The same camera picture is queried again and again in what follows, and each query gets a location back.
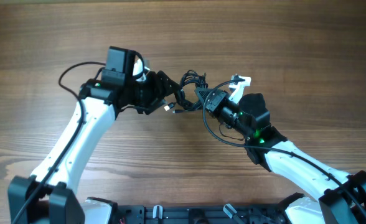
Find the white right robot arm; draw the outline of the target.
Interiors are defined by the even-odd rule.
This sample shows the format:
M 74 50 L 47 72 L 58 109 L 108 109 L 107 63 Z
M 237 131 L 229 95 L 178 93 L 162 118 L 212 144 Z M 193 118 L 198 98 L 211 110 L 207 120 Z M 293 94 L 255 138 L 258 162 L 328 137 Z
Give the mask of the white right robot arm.
M 261 93 L 197 88 L 203 112 L 240 133 L 254 164 L 292 181 L 303 194 L 280 203 L 288 223 L 366 223 L 366 171 L 351 175 L 307 155 L 270 123 Z

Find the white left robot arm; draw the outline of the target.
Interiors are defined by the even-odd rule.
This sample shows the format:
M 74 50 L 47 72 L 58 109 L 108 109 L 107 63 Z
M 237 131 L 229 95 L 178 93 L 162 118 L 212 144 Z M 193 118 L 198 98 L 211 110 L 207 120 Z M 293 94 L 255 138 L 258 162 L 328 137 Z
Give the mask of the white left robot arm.
M 47 157 L 28 178 L 16 176 L 7 194 L 12 223 L 113 223 L 118 205 L 89 198 L 80 203 L 78 185 L 96 145 L 118 115 L 134 109 L 149 115 L 180 85 L 152 72 L 141 54 L 111 46 L 94 78 L 73 96 L 74 114 Z

